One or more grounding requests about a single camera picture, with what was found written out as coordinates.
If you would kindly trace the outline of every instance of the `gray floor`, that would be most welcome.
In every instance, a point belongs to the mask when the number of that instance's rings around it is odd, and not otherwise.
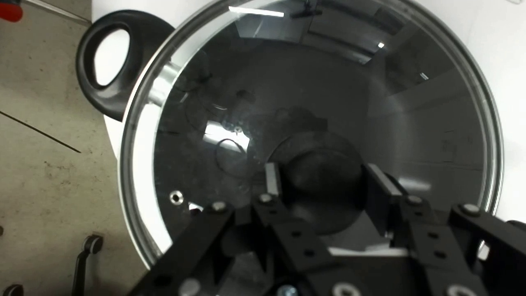
[[[91,13],[86,0],[53,3]],[[22,23],[0,21],[0,291],[22,283],[27,294],[68,294],[76,255],[94,232],[106,245],[89,271],[91,294],[126,294],[145,271],[121,212],[103,117],[78,87],[84,29],[32,6]]]

